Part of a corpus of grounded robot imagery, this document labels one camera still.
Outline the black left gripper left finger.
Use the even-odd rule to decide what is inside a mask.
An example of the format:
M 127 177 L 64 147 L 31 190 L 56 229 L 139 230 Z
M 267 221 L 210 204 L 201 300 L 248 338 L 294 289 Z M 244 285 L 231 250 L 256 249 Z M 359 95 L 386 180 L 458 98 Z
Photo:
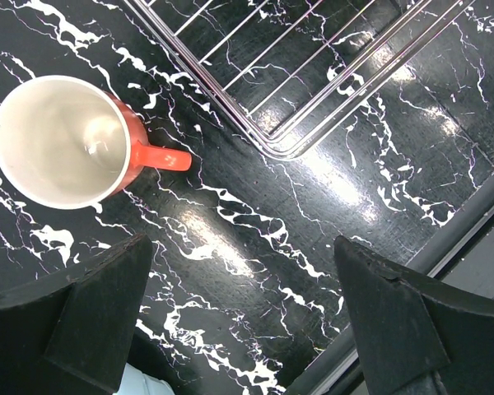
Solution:
M 134 235 L 86 261 L 0 293 L 0 394 L 119 390 L 151 269 Z

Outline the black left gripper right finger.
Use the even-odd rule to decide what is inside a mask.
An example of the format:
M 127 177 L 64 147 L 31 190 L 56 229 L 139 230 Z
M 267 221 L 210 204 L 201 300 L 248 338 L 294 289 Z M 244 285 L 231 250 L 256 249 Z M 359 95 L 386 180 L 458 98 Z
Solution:
M 494 300 L 343 236 L 334 263 L 371 394 L 494 394 Z

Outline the metal wire dish rack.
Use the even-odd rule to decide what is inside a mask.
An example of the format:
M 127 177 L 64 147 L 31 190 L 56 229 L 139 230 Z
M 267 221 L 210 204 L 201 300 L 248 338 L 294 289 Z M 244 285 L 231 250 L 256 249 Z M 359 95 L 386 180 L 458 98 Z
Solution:
M 321 143 L 467 1 L 130 1 L 245 137 L 274 160 Z

